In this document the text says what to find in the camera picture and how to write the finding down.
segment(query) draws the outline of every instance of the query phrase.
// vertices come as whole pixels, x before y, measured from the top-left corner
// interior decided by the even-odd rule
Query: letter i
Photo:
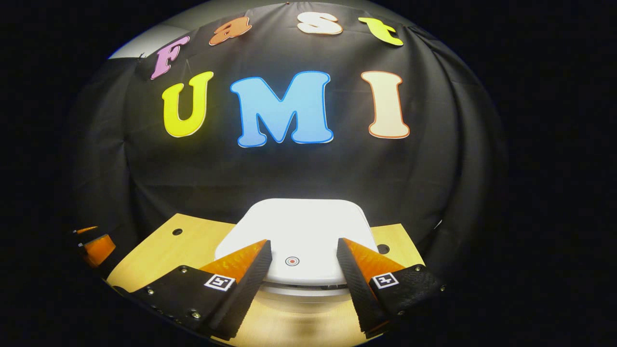
[[[403,122],[398,85],[403,79],[390,72],[367,71],[361,75],[373,91],[375,121],[368,132],[379,138],[405,138],[409,127]]]

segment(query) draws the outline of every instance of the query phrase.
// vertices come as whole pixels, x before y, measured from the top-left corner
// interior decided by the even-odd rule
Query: black fabric backdrop
[[[344,31],[303,33],[296,26],[303,12],[332,14]],[[207,44],[219,26],[242,16],[253,26],[247,33]],[[67,155],[74,160],[67,165],[67,185],[75,228],[106,230],[119,261],[176,213],[237,223],[268,198],[345,199],[363,209],[371,226],[402,223],[427,266],[451,277],[471,237],[486,232],[483,218],[494,215],[503,199],[506,152],[499,118],[477,78],[435,37],[379,17],[404,42],[393,46],[359,17],[374,16],[323,3],[264,6],[188,33],[191,39],[171,69],[155,80],[157,54],[105,62],[69,120]],[[262,77],[282,97],[293,76],[308,70],[331,77],[325,107],[334,140],[293,142],[294,118],[282,143],[238,146],[239,101],[230,85]],[[360,74],[371,70],[403,79],[399,94],[410,136],[369,134],[373,100]],[[161,94],[206,71],[214,77],[203,126],[191,136],[170,136]],[[192,104],[187,87],[180,94],[181,117]]]
[[[505,225],[487,228],[492,232],[471,246],[458,288],[402,332],[366,345],[615,345],[616,240],[605,209],[612,199],[610,136],[601,119],[615,113],[604,68],[612,56],[611,12],[568,1],[378,2],[426,28],[471,67],[504,122],[509,165]],[[67,115],[79,92],[121,45],[200,3],[3,4],[3,211],[17,217],[2,233],[6,345],[206,344],[129,304],[59,236],[75,227],[66,208],[74,203],[63,198],[73,188],[59,144],[75,129]],[[92,216],[104,219],[98,213]]]

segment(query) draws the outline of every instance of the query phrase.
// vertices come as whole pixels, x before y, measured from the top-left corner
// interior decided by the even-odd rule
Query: orange gripper pad
[[[81,233],[87,232],[88,230],[92,230],[92,229],[96,229],[96,228],[98,228],[98,227],[90,227],[90,228],[79,229],[79,230],[77,230],[77,234],[81,234]]]
[[[91,267],[97,267],[109,257],[115,249],[115,244],[109,235],[104,235],[84,245],[86,250],[85,260]]]
[[[223,275],[235,278],[237,282],[243,278],[247,270],[262,250],[267,240],[261,240],[252,245],[241,248],[231,254],[222,257],[201,267],[199,270],[210,272],[211,274]]]
[[[343,241],[351,250],[358,268],[362,272],[366,282],[370,282],[371,278],[377,275],[382,275],[387,272],[402,270],[405,267],[389,259],[388,257],[379,254],[372,249],[366,248],[359,243],[353,242],[346,238]]]

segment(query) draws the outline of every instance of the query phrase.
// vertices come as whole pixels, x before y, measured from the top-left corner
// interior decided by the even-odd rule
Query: hole
[[[319,288],[321,290],[335,290],[341,289],[341,285],[320,285]]]
[[[380,254],[387,254],[390,251],[390,247],[388,247],[388,245],[377,245],[377,250],[379,251]]]

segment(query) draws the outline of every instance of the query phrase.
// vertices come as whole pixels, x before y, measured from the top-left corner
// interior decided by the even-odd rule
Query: blue letter m
[[[304,71],[291,80],[283,99],[279,99],[260,77],[249,77],[234,82],[230,89],[238,95],[242,121],[240,147],[263,146],[267,138],[259,131],[262,120],[270,135],[283,142],[289,124],[296,116],[297,127],[291,133],[296,143],[326,143],[334,133],[326,123],[323,92],[330,76],[320,71]]]

